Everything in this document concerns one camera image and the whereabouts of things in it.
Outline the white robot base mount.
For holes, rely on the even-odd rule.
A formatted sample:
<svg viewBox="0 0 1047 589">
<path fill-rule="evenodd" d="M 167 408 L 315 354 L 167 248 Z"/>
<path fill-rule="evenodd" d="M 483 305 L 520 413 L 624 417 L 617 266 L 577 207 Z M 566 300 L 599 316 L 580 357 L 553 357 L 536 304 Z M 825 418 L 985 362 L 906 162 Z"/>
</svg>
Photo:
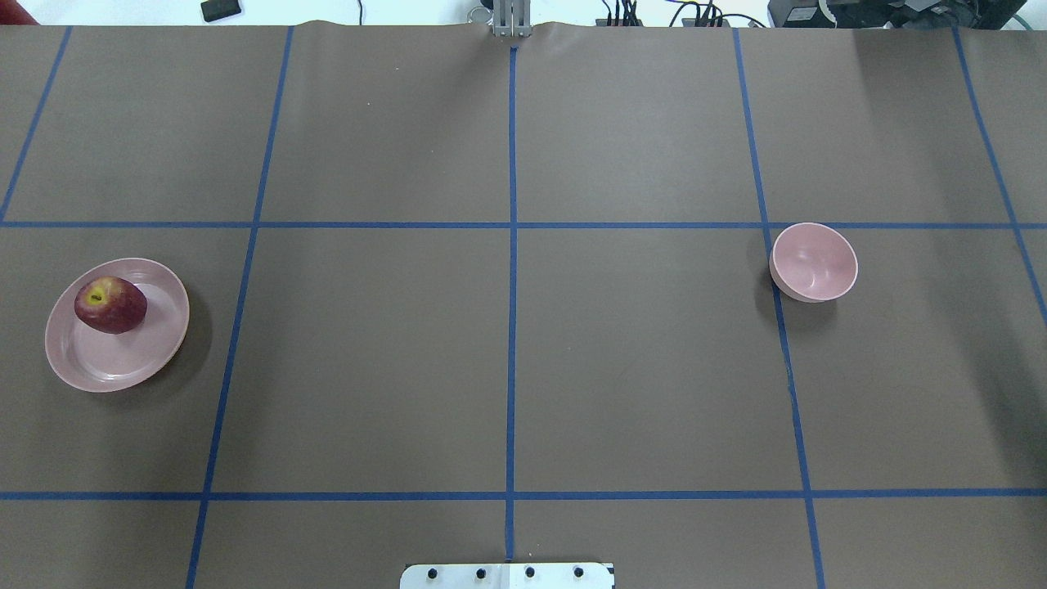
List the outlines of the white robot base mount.
<svg viewBox="0 0 1047 589">
<path fill-rule="evenodd" d="M 539 562 L 418 564 L 404 569 L 400 588 L 614 588 L 612 564 Z"/>
</svg>

